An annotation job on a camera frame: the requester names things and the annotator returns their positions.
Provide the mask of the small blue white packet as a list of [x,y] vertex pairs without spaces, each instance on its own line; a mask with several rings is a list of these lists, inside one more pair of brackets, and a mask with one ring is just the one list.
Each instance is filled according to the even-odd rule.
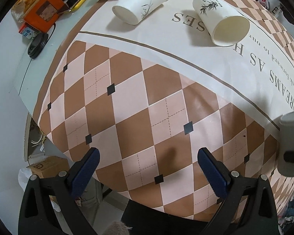
[[18,31],[23,37],[27,39],[35,38],[41,31],[37,30],[36,28],[32,27],[28,23],[23,23]]

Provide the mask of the cardboard box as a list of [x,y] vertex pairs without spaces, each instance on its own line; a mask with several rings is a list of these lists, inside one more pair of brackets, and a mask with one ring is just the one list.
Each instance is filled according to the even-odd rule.
[[43,161],[29,165],[28,168],[32,171],[32,174],[39,178],[52,178],[59,172],[70,169],[68,160],[58,156],[49,156]]

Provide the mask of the yellow snack bag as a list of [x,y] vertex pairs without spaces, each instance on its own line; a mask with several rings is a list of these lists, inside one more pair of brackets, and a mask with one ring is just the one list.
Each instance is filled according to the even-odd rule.
[[18,23],[24,22],[24,18],[29,10],[38,0],[18,0],[11,8],[11,15]]

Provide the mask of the white paper cup lying open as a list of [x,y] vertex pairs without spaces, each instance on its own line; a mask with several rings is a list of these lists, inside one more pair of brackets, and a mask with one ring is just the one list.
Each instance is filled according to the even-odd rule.
[[193,8],[217,46],[235,45],[250,30],[250,21],[223,0],[193,0]]

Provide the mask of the orange box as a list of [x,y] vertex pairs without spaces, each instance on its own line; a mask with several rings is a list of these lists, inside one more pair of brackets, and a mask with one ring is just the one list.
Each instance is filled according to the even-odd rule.
[[48,32],[68,6],[62,0],[36,0],[24,21],[41,32]]

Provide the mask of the grey plastic mug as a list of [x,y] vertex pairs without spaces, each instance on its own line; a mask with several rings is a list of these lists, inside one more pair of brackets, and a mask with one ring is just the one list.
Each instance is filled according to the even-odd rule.
[[278,171],[285,177],[294,177],[294,111],[280,118],[280,150]]

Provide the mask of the checkered printed tablecloth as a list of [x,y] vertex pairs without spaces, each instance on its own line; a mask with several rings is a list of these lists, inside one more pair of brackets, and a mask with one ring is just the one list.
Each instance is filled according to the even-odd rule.
[[58,49],[33,117],[73,161],[91,147],[94,177],[155,210],[207,221],[217,197],[197,162],[269,178],[277,211],[294,178],[277,169],[279,117],[294,111],[294,39],[253,0],[223,0],[250,21],[215,45],[193,0],[169,0],[139,25],[99,0]]

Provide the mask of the black round disc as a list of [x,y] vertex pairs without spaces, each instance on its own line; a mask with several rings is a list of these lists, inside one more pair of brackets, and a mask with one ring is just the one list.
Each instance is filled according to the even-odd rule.
[[49,35],[47,33],[39,33],[30,43],[27,54],[31,59],[36,59],[47,43]]

